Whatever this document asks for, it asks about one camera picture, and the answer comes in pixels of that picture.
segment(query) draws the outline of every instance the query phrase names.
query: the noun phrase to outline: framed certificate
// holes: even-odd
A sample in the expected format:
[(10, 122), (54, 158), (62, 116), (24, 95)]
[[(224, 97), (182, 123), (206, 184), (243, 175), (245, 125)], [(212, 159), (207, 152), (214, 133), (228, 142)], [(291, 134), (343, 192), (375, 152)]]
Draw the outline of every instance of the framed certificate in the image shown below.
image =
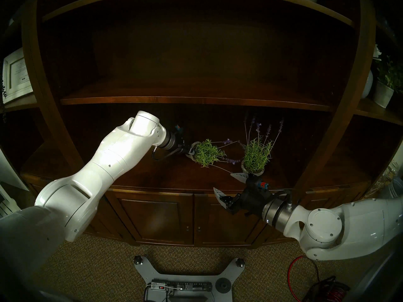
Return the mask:
[(3, 103), (8, 103), (13, 99), (32, 92), (23, 48), (16, 50), (4, 59), (3, 85), (6, 92), (6, 97), (2, 95)]

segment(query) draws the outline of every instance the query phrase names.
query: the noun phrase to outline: metal base plate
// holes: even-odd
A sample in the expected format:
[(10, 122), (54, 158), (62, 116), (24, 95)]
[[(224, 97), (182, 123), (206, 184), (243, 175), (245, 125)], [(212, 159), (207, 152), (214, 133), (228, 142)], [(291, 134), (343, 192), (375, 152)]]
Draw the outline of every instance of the metal base plate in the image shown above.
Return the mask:
[[(154, 267), (151, 265), (146, 257), (142, 257), (142, 264), (135, 264), (136, 270), (142, 276), (146, 284), (151, 283), (153, 279), (165, 280), (166, 282), (191, 282), (191, 283), (206, 283), (210, 282), (213, 285), (211, 292), (205, 291), (180, 291), (175, 290), (173, 297), (205, 297), (207, 302), (232, 302), (232, 285), (234, 281), (239, 277), (239, 275), (245, 269), (245, 266), (237, 267), (235, 261), (238, 259), (233, 259), (227, 268), (220, 275), (204, 275), (204, 276), (194, 276), (194, 275), (167, 275), (158, 273)], [(219, 293), (216, 289), (216, 281), (220, 278), (227, 278), (231, 282), (231, 289), (227, 293)], [(163, 290), (152, 290), (148, 287), (145, 300), (163, 302), (165, 301), (166, 292)]]

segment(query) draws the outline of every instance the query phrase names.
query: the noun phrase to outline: brown carpet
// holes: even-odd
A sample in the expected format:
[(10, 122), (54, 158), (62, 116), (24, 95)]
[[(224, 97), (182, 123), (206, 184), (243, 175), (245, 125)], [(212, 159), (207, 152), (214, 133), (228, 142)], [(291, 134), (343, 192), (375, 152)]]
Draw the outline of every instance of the brown carpet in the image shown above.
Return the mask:
[[(144, 280), (133, 266), (135, 255), (145, 255), (160, 273), (220, 274), (227, 264), (242, 257), (245, 270), (233, 286), (233, 300), (293, 301), (287, 286), (290, 262), (302, 255), (297, 242), (244, 248), (196, 248), (173, 246), (133, 247), (126, 243), (84, 234), (74, 243), (65, 242), (38, 271), (33, 281), (42, 288), (57, 290), (83, 301), (142, 300)], [(380, 256), (318, 262), (321, 279), (336, 275), (353, 286)], [(316, 282), (309, 260), (294, 264), (291, 285), (299, 297)]]

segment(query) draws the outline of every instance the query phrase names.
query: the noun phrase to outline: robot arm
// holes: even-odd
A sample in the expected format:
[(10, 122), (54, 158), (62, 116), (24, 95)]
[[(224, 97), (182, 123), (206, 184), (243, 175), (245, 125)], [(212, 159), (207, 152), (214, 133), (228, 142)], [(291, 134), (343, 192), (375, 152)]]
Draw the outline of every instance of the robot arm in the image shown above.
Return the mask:
[(246, 189), (235, 197), (214, 189), (220, 204), (232, 214), (244, 209), (261, 217), (284, 236), (298, 240), (301, 249), (313, 260), (340, 260), (367, 255), (402, 232), (403, 196), (366, 199), (330, 210), (308, 211), (291, 204), (289, 190), (272, 194), (267, 183), (259, 177), (244, 173), (232, 176), (246, 183)]
[(76, 240), (93, 219), (99, 200), (112, 183), (136, 166), (150, 147), (168, 144), (169, 136), (158, 118), (139, 111), (103, 139), (80, 171), (49, 183), (38, 195), (35, 206), (55, 213), (64, 227), (65, 239)]
[(76, 174), (49, 183), (35, 206), (0, 220), (0, 247), (11, 268), (25, 280), (64, 241), (74, 241), (86, 229), (106, 190), (154, 147), (193, 153), (160, 125), (155, 116), (139, 111), (106, 136), (95, 155)]

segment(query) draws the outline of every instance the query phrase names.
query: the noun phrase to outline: wooden bookcase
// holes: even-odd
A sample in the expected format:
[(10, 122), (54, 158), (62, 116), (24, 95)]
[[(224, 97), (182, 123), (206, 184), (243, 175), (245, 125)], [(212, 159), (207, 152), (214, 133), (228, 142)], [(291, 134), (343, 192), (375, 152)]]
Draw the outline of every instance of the wooden bookcase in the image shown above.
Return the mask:
[[(139, 110), (179, 124), (189, 143), (244, 141), (246, 112), (274, 132), (284, 118), (263, 179), (308, 208), (334, 207), (362, 196), (403, 137), (403, 103), (360, 100), (382, 34), (369, 0), (31, 0), (1, 43), (2, 55), (23, 46), (35, 101), (6, 109), (1, 145), (38, 192)], [(243, 190), (218, 168), (147, 154), (111, 186), (88, 233), (131, 244), (288, 241), (223, 214), (213, 187)]]

